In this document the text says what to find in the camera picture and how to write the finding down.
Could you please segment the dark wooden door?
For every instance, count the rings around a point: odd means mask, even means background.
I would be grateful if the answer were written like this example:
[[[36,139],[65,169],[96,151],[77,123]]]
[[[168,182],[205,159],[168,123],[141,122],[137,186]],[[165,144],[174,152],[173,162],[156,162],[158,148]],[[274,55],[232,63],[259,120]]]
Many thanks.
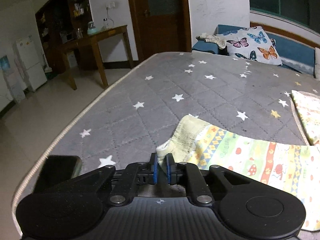
[[[128,0],[139,61],[167,51],[191,51],[188,0]]]

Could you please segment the teal small appliance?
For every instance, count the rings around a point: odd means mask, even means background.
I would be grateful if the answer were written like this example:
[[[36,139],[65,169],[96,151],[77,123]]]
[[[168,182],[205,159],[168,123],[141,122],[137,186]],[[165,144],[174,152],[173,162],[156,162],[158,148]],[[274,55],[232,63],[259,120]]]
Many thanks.
[[[95,26],[95,23],[93,21],[88,22],[88,27],[87,27],[87,34],[88,35],[93,35],[97,33],[97,28]]]

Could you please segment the colourful patterned children's pants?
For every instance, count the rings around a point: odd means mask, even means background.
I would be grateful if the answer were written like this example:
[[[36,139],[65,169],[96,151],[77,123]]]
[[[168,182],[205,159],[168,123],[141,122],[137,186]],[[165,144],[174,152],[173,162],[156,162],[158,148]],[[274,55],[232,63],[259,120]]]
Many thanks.
[[[306,145],[252,139],[192,115],[179,122],[172,137],[156,148],[158,162],[171,153],[176,162],[201,170],[220,165],[286,191],[305,206],[303,230],[319,230],[319,96],[292,90],[291,108]]]

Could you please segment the blue sofa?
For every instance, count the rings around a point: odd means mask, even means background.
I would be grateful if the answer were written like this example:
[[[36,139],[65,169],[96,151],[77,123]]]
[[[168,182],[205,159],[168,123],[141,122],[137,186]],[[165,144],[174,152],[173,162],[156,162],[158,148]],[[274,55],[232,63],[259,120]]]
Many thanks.
[[[237,27],[232,25],[218,25],[214,35],[224,33],[225,31],[230,30],[239,30],[244,27]],[[315,67],[315,49],[311,46],[293,40],[291,38],[285,37],[283,35],[278,35],[266,31],[265,33],[269,36],[273,45],[276,47],[276,50],[281,58],[282,65],[287,69],[295,70],[299,73],[309,74],[314,76],[314,67]],[[204,41],[197,41],[192,50],[201,51],[212,54],[227,55],[227,47],[225,49],[220,49],[214,43],[206,43]]]

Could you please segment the beige crumpled cloth on sofa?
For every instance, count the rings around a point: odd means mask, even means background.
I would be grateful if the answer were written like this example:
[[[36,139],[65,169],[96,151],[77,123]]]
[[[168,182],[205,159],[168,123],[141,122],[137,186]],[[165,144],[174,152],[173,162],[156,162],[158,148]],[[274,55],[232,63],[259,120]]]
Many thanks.
[[[206,43],[214,43],[220,49],[226,48],[226,39],[224,37],[219,36],[219,35],[210,35],[208,33],[202,33],[201,35],[196,36],[196,39],[198,41],[204,41]]]

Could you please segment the brown wooden side table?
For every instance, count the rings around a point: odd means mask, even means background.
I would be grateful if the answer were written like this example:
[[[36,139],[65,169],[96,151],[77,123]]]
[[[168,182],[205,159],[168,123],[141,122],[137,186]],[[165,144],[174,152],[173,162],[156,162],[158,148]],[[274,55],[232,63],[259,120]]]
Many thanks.
[[[70,67],[68,59],[67,59],[67,53],[69,51],[74,50],[75,48],[86,47],[86,46],[90,46],[93,51],[93,56],[94,56],[96,65],[98,67],[98,72],[99,72],[101,80],[102,80],[102,87],[103,88],[108,87],[107,77],[105,75],[105,68],[103,66],[103,60],[100,55],[100,49],[99,49],[98,43],[100,41],[106,40],[108,38],[111,38],[111,37],[114,37],[117,35],[123,36],[126,55],[127,55],[127,58],[128,58],[129,64],[130,64],[130,68],[133,69],[135,66],[134,66],[134,61],[133,61],[133,57],[132,57],[129,36],[127,33],[127,25],[121,25],[121,26],[114,27],[111,29],[99,31],[99,32],[94,33],[92,35],[87,35],[81,39],[66,42],[66,43],[61,44],[57,47],[57,50],[61,54],[62,60],[64,62],[64,65],[66,68],[66,74],[67,74],[67,81],[68,81],[71,89],[77,90],[77,85],[76,85],[75,79],[71,73],[71,67]]]

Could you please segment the dark wooden shelf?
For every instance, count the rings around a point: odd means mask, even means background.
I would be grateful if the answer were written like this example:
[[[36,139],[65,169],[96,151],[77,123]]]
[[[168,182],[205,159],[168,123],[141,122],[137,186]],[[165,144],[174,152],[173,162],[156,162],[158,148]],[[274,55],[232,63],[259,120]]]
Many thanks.
[[[48,66],[53,73],[65,70],[57,48],[77,38],[76,31],[84,34],[92,20],[89,0],[49,0],[35,14],[38,32]]]

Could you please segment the grey plain pillow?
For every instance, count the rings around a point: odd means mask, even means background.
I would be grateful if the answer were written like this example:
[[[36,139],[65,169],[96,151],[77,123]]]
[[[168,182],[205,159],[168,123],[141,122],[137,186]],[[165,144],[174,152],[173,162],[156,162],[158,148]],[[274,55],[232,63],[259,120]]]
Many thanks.
[[[314,76],[319,81],[320,80],[320,49],[315,48],[315,67]]]

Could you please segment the butterfly print pillow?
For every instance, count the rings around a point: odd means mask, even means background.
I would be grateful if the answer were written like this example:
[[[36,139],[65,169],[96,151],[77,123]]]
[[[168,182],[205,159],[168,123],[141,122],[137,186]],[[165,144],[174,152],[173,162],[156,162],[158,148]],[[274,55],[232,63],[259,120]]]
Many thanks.
[[[283,64],[276,47],[261,26],[225,31],[217,36],[225,41],[229,56],[275,66]]]

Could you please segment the white refrigerator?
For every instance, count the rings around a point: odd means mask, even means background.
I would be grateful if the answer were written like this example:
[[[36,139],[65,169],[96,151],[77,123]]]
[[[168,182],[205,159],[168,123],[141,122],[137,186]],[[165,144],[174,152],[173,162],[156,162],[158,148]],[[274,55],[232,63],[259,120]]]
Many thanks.
[[[37,53],[32,36],[17,40],[13,49],[16,53],[22,79],[28,89],[35,92],[47,82],[43,65]]]

